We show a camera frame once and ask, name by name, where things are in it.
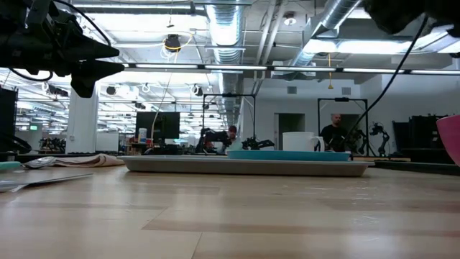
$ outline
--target monitor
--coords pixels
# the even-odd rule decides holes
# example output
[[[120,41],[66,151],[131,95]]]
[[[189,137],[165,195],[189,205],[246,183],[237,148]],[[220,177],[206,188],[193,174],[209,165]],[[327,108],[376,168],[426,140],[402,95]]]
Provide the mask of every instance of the monitor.
[[[152,123],[157,112],[137,112],[136,115],[136,137],[139,136],[139,128],[147,129],[147,139],[152,134]],[[165,139],[178,139],[180,131],[180,112],[160,112],[155,121],[154,139],[164,137]]]

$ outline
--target person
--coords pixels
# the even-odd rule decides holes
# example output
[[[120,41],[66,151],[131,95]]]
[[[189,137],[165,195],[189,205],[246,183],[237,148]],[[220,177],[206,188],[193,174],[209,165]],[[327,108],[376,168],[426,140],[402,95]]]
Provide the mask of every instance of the person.
[[[321,130],[320,137],[323,137],[324,143],[326,144],[326,150],[333,150],[336,152],[345,151],[344,139],[348,133],[346,129],[340,126],[341,115],[331,115],[332,124],[326,126]]]
[[[229,136],[231,144],[228,147],[223,146],[219,153],[226,153],[226,151],[229,151],[229,150],[242,150],[243,149],[243,144],[239,140],[239,138],[236,136],[236,133],[237,133],[236,126],[231,125],[229,127],[229,130],[227,131],[227,135]]]

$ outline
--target table surface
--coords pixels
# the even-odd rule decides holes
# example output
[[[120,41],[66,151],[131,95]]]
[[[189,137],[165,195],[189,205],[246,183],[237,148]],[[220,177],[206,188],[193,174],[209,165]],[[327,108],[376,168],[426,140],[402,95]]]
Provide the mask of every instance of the table surface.
[[[460,258],[460,178],[51,168],[93,176],[0,194],[0,257]]]

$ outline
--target white cup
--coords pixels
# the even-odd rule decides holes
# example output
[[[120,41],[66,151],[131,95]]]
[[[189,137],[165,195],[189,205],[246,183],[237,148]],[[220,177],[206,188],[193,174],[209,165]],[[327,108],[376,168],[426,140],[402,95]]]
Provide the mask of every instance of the white cup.
[[[282,134],[282,149],[286,151],[315,151],[317,140],[320,150],[324,152],[323,137],[315,137],[313,132],[285,132]]]

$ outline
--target door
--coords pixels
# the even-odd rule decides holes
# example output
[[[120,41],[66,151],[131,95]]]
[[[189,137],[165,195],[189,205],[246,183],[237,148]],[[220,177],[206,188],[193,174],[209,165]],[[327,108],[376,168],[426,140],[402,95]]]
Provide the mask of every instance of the door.
[[[285,132],[304,132],[305,115],[304,114],[275,114],[275,131],[277,129],[277,150],[282,150],[282,134]]]

